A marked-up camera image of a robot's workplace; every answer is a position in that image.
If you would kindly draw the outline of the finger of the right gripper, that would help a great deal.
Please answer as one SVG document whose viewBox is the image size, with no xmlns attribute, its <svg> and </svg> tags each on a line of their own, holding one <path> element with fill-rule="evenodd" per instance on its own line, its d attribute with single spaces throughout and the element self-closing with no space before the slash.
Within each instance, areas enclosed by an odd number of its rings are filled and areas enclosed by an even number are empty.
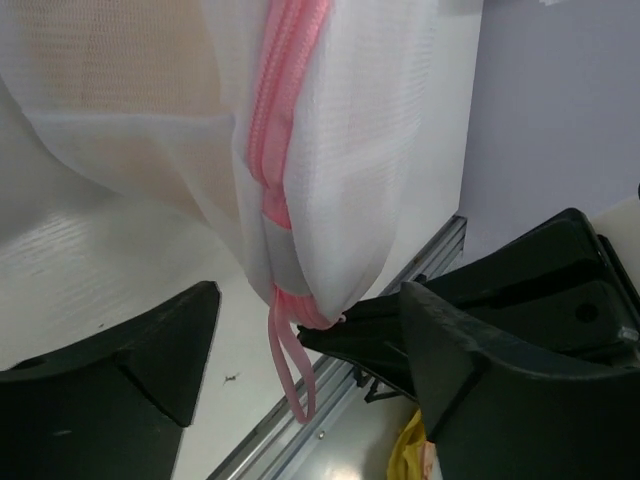
<svg viewBox="0 0 640 480">
<path fill-rule="evenodd" d="M 297 339 L 310 350 L 350 363 L 414 400 L 397 294 L 358 302 L 327 330 L 300 326 Z"/>
</svg>

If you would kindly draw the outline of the white mesh laundry bag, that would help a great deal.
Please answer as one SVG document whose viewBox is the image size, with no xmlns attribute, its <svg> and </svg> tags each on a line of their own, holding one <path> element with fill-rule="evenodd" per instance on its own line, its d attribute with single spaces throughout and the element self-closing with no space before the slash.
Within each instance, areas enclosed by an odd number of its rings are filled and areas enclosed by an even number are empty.
<svg viewBox="0 0 640 480">
<path fill-rule="evenodd" d="M 459 205 L 479 1 L 5 1 L 1 79 L 46 150 L 210 226 L 269 308 L 275 368 Z"/>
</svg>

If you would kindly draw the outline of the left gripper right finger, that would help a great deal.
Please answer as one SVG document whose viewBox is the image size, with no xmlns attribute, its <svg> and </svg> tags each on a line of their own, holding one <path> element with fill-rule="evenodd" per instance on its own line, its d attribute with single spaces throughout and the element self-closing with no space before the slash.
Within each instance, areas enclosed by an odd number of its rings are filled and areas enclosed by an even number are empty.
<svg viewBox="0 0 640 480">
<path fill-rule="evenodd" d="M 401 326 L 446 479 L 635 479 L 639 373 L 551 352 L 417 283 Z"/>
</svg>

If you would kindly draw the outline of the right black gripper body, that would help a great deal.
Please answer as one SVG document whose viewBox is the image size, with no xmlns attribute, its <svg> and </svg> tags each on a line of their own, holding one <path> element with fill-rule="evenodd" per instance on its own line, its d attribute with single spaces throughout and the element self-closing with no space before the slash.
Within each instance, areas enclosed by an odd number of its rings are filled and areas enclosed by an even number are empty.
<svg viewBox="0 0 640 480">
<path fill-rule="evenodd" d="M 605 364 L 639 346 L 639 295 L 610 241 L 575 208 L 425 285 L 472 317 L 556 353 Z"/>
</svg>

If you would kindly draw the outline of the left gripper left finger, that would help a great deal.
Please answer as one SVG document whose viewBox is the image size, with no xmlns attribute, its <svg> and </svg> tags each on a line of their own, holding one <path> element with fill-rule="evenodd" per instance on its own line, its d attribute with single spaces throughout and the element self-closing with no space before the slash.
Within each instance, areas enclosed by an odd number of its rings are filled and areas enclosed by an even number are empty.
<svg viewBox="0 0 640 480">
<path fill-rule="evenodd" d="M 4 479 L 169 479 L 193 421 L 221 294 L 152 310 L 1 373 Z"/>
</svg>

